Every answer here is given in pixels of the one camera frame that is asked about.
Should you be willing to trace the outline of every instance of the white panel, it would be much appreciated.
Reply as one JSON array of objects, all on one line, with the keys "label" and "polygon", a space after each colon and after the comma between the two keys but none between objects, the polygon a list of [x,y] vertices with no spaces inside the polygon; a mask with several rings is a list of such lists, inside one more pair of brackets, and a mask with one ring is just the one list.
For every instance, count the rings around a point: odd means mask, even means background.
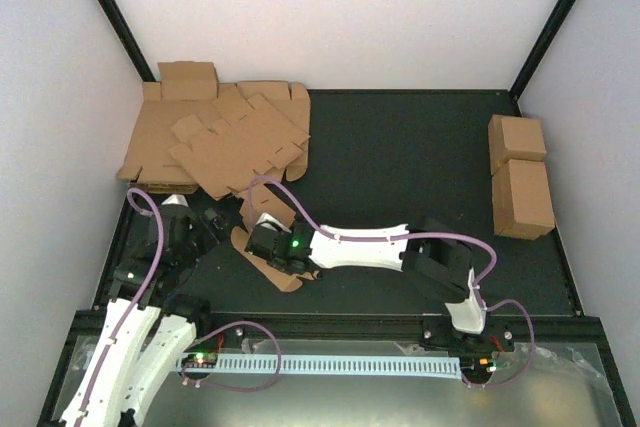
[{"label": "white panel", "polygon": [[0,424],[32,426],[96,288],[142,95],[95,0],[0,12]]},{"label": "white panel", "polygon": [[525,91],[587,314],[602,317],[640,417],[640,3],[578,0]]},{"label": "white panel", "polygon": [[509,88],[556,0],[117,0],[152,68],[310,88]]}]

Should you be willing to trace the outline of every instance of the black mat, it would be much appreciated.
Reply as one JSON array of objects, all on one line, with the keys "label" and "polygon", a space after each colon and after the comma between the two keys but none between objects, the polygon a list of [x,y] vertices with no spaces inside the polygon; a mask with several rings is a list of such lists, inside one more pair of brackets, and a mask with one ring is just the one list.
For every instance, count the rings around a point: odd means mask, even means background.
[{"label": "black mat", "polygon": [[[571,315],[551,235],[536,241],[493,236],[487,124],[514,115],[506,92],[312,92],[310,166],[289,187],[320,223],[377,228],[428,214],[492,244],[499,262],[483,282],[489,304],[515,298],[532,315]],[[214,202],[190,196],[196,210]],[[237,200],[224,201],[228,212]],[[128,246],[147,220],[135,216]],[[488,256],[476,252],[476,272]],[[230,244],[207,255],[185,293],[214,311],[402,315],[440,313],[400,273],[345,267],[283,294]]]}]

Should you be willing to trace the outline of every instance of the black metal frame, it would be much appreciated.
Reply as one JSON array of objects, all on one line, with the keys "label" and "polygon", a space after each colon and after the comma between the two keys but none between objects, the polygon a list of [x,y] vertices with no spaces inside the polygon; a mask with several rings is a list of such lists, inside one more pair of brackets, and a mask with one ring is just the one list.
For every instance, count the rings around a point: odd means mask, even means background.
[{"label": "black metal frame", "polygon": [[[569,14],[576,0],[558,0],[542,32],[540,33],[533,49],[527,57],[516,81],[509,91],[514,110],[520,112],[517,104],[527,84],[534,75],[538,65],[542,61],[546,51],[558,33],[562,23]],[[138,43],[135,40],[126,20],[124,19],[115,0],[98,0],[107,18],[111,22],[116,34],[120,38],[132,63],[138,70],[143,81],[155,81],[154,75],[145,60]],[[73,352],[75,342],[80,335],[99,335],[104,320],[105,297],[102,295],[108,284],[109,275],[113,266],[119,263],[124,245],[126,233],[129,230],[133,210],[125,202],[117,225],[116,235],[109,249],[109,255],[105,269],[97,291],[94,311],[81,311],[76,314],[69,336],[56,368],[51,388],[47,395],[42,410],[41,421],[50,420],[53,415],[62,381]],[[554,233],[558,251],[562,258],[567,279],[567,291],[570,302],[575,307],[576,317],[539,317],[534,318],[536,338],[541,342],[587,342],[595,343],[600,353],[607,378],[614,392],[616,405],[621,419],[626,426],[635,426],[635,420],[628,403],[624,387],[620,380],[615,361],[606,335],[600,323],[595,317],[586,317],[582,313],[580,298],[566,260],[564,248],[557,231]],[[216,323],[223,324],[227,321],[237,320],[241,314],[214,314]],[[322,338],[322,339],[356,339],[356,340],[412,340],[420,341],[423,330],[422,316],[401,317],[377,317],[377,316],[317,316],[317,315],[282,315],[282,314],[246,314],[245,320],[253,320],[266,325],[281,338]],[[528,331],[526,323],[522,319],[511,316],[494,316],[495,319],[503,319],[509,324],[515,340],[527,341]]]}]

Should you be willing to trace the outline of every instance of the white perforated rail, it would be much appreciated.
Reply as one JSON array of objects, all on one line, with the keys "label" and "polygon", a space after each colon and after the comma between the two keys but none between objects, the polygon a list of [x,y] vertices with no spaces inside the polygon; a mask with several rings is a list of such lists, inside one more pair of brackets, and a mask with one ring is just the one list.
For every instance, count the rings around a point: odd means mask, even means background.
[{"label": "white perforated rail", "polygon": [[[215,366],[188,368],[191,373],[270,374],[277,357],[220,354]],[[446,357],[283,355],[283,375],[364,375],[460,379],[460,361]]]}]

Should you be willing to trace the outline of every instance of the black corner post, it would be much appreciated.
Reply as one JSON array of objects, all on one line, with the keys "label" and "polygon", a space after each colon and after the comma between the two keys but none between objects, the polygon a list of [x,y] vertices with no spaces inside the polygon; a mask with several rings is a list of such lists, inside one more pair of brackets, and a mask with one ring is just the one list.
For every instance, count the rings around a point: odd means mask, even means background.
[{"label": "black corner post", "polygon": [[127,54],[129,54],[129,58],[136,70],[140,74],[143,82],[155,82],[155,77],[151,69],[149,68],[149,64],[146,59],[142,55],[142,51],[136,42],[135,37],[131,33],[129,26],[127,25],[126,20],[124,19],[122,12],[118,8],[118,4],[116,4],[115,0],[98,0],[102,10],[107,15],[109,22],[113,26],[113,29],[116,31],[116,34],[120,38],[120,42],[124,46]]},{"label": "black corner post", "polygon": [[542,32],[540,32],[540,35],[538,36],[538,40],[536,40],[533,49],[531,49],[527,60],[522,66],[518,77],[509,91],[509,95],[516,102],[524,92],[524,89],[527,87],[531,77],[533,77],[533,74],[542,61],[544,54],[547,52],[551,42],[553,42],[554,37],[558,33],[558,30],[560,30],[564,19],[567,18],[567,15],[571,11],[575,2],[576,0],[558,0],[553,8],[549,19],[547,19],[547,23],[544,25]]}]

